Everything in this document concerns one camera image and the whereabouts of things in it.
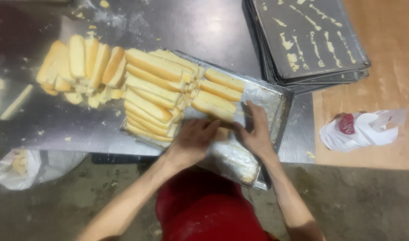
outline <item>red logo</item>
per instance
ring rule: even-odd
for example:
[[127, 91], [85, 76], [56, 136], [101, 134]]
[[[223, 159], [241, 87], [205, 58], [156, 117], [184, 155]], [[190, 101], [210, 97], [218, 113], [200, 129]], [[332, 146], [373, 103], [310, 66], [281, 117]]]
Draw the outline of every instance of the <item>red logo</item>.
[[342, 133], [352, 135], [355, 133], [354, 123], [353, 115], [347, 114], [341, 118], [340, 123], [338, 123], [338, 128]]

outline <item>forearm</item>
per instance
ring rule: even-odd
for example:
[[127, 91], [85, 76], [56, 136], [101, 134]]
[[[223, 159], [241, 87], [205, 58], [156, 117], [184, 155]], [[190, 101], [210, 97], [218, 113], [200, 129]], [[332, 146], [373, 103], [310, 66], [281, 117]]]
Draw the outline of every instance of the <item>forearm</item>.
[[175, 174], [165, 166], [166, 156], [161, 156], [138, 180], [115, 197], [90, 222], [79, 236], [80, 241], [97, 241], [121, 235], [137, 215], [144, 203]]
[[278, 156], [271, 152], [262, 155], [261, 159], [270, 175], [277, 203], [291, 240], [323, 240], [319, 226], [287, 177]]

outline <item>red shirt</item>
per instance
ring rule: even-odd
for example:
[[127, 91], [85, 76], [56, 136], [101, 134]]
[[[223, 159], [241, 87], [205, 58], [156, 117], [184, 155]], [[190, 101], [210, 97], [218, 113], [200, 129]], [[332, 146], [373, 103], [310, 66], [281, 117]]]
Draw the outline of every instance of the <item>red shirt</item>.
[[184, 171], [156, 202], [163, 241], [268, 241], [239, 184], [209, 172]]

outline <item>person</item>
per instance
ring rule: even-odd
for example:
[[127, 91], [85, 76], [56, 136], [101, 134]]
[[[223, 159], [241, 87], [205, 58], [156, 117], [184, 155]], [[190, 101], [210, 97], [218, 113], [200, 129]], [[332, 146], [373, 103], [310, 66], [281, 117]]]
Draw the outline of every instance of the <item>person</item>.
[[[290, 239], [325, 240], [273, 150], [264, 108], [249, 100], [247, 106], [252, 114], [253, 130], [248, 132], [239, 123], [233, 126], [244, 145], [265, 165]], [[156, 215], [163, 241], [276, 240], [263, 231], [239, 184], [210, 172], [186, 170], [206, 156], [219, 125], [219, 120], [184, 123], [168, 150], [106, 205], [78, 240], [117, 240], [158, 189]]]

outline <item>plastic bag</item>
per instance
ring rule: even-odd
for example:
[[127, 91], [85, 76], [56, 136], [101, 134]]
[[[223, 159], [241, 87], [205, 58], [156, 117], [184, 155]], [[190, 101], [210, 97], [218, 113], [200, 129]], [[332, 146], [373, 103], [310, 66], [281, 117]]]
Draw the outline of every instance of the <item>plastic bag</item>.
[[13, 149], [0, 160], [0, 184], [24, 190], [35, 183], [51, 181], [74, 169], [86, 152]]
[[333, 151], [348, 152], [369, 145], [385, 145], [392, 143], [398, 134], [398, 127], [386, 129], [386, 125], [389, 122], [403, 125], [405, 119], [405, 109], [347, 114], [323, 126], [319, 137]]

